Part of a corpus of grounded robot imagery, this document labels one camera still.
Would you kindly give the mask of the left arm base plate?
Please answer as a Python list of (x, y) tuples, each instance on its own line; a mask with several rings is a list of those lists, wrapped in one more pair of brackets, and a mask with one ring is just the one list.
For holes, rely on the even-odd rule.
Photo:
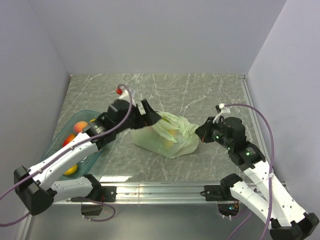
[(77, 190), (75, 193), (71, 193), (68, 199), (72, 202), (80, 201), (96, 201), (96, 202), (114, 202), (116, 200), (117, 188), (115, 186), (90, 186), (81, 190)]

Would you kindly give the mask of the green plastic bag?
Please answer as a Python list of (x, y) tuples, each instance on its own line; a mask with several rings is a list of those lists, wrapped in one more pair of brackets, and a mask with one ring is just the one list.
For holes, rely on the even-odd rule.
[(169, 159), (193, 153), (200, 141), (199, 125), (166, 111), (158, 114), (161, 120), (156, 124), (131, 131), (133, 144)]

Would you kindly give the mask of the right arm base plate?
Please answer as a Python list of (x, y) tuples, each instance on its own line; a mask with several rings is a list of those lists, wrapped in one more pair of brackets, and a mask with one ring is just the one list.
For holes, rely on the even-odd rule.
[(225, 196), (220, 185), (205, 185), (204, 190), (200, 195), (205, 198), (207, 202), (224, 201)]

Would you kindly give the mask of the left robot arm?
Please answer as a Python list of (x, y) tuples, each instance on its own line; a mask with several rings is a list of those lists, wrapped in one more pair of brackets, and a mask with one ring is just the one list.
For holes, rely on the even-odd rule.
[(147, 100), (142, 100), (145, 113), (130, 100), (117, 99), (108, 110), (90, 122), (70, 143), (49, 158), (30, 168), (18, 167), (14, 173), (14, 191), (29, 213), (36, 216), (54, 202), (70, 198), (101, 201), (105, 198), (100, 182), (91, 174), (72, 180), (58, 179), (72, 166), (98, 152), (127, 129), (142, 129), (161, 120)]

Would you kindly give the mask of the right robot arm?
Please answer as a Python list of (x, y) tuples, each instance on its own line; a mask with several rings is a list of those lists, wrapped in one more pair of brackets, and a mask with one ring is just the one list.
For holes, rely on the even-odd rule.
[(202, 194), (207, 201), (238, 200), (267, 226), (274, 240), (304, 240), (320, 223), (315, 213), (308, 213), (287, 192), (270, 170), (271, 165), (261, 150), (247, 140), (246, 129), (236, 117), (209, 117), (198, 127), (196, 135), (203, 143), (216, 142), (227, 150), (231, 161), (249, 177), (255, 192), (237, 174), (220, 180), (217, 190), (206, 185)]

